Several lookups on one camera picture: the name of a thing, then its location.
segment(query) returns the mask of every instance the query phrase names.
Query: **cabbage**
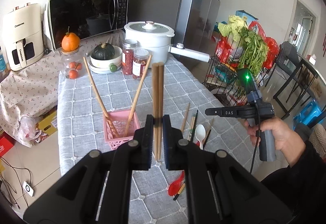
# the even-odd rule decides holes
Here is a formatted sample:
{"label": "cabbage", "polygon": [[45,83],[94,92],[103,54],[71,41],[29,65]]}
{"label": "cabbage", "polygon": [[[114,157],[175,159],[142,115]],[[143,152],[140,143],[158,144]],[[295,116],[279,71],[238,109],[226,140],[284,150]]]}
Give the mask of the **cabbage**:
{"label": "cabbage", "polygon": [[235,15],[229,16],[228,24],[218,24],[218,29],[221,35],[223,35],[224,37],[228,37],[230,34],[231,39],[233,39],[233,41],[235,42],[240,41],[241,35],[239,34],[239,32],[243,27],[247,28],[247,23],[243,18]]}

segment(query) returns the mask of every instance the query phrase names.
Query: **plastic spoon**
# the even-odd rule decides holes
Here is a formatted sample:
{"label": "plastic spoon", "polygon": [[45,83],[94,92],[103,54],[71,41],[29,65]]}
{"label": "plastic spoon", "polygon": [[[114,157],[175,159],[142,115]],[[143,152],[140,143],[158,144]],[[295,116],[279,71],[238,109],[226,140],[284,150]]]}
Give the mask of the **plastic spoon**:
{"label": "plastic spoon", "polygon": [[180,177],[170,184],[169,189],[167,191],[169,196],[175,196],[178,193],[184,177],[185,177],[185,171],[182,171]]}
{"label": "plastic spoon", "polygon": [[203,140],[205,139],[206,131],[205,127],[203,125],[197,125],[195,130],[195,137],[199,141],[199,147],[202,150],[203,149]]}

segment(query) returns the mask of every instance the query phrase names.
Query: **hand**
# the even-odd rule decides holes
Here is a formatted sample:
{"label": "hand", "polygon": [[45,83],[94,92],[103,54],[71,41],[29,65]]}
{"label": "hand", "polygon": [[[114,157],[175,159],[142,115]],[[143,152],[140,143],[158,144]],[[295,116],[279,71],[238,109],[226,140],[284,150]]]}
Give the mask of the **hand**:
{"label": "hand", "polygon": [[[258,125],[251,127],[246,120],[244,126],[250,135],[250,140],[253,146],[255,146],[257,140],[256,131],[258,130]],[[261,122],[260,129],[262,132],[266,130],[272,131],[275,139],[275,149],[281,150],[291,167],[299,160],[300,156],[305,150],[305,143],[301,137],[296,132],[291,130],[280,118],[273,117]]]}
{"label": "hand", "polygon": [[[248,134],[250,135],[250,140],[253,146],[256,145],[256,131],[258,130],[258,125],[251,127],[246,120],[244,123]],[[271,119],[265,120],[260,124],[260,130],[262,132],[266,130],[271,130],[275,138],[275,149],[281,150],[284,147],[284,143],[287,142],[289,136],[292,134],[292,130],[289,129],[287,124],[278,117],[273,117]]]}

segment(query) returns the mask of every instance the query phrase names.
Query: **blue stool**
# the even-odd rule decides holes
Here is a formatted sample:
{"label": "blue stool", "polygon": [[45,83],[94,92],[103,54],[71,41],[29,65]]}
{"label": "blue stool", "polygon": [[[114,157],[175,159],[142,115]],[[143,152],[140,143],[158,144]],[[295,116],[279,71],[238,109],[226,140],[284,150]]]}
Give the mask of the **blue stool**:
{"label": "blue stool", "polygon": [[303,123],[307,125],[314,117],[319,116],[321,113],[322,110],[320,109],[318,103],[313,99],[306,105],[306,107],[304,107],[304,109],[300,113],[298,113],[293,118],[293,130],[295,129],[298,123]]}

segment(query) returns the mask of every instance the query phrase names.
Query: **gray checkered tablecloth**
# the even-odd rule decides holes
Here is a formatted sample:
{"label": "gray checkered tablecloth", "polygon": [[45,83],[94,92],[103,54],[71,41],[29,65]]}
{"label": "gray checkered tablecloth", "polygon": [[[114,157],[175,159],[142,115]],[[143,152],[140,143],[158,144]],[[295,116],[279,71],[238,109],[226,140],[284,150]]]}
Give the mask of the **gray checkered tablecloth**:
{"label": "gray checkered tablecloth", "polygon": [[[205,115],[209,107],[222,104],[172,55],[165,64],[164,114],[169,114],[171,124],[180,128],[185,109],[190,102],[190,111],[185,131],[186,138],[193,114],[198,109],[197,124],[206,128],[212,116]],[[136,106],[141,126],[146,115],[152,114],[152,72],[149,70]],[[108,74],[93,74],[95,84],[108,111],[127,109],[136,93],[139,80],[123,75],[121,71]],[[104,142],[103,113],[91,89],[88,76],[76,80],[59,76],[58,140],[61,174],[65,174],[76,162],[92,149],[110,151]],[[224,149],[247,170],[250,168],[253,147],[244,127],[237,119],[216,116],[205,150],[215,152]],[[134,171],[130,194],[130,223],[187,223],[186,192],[176,201],[167,195],[167,188],[180,171],[168,171],[162,159],[155,162],[149,171]]]}

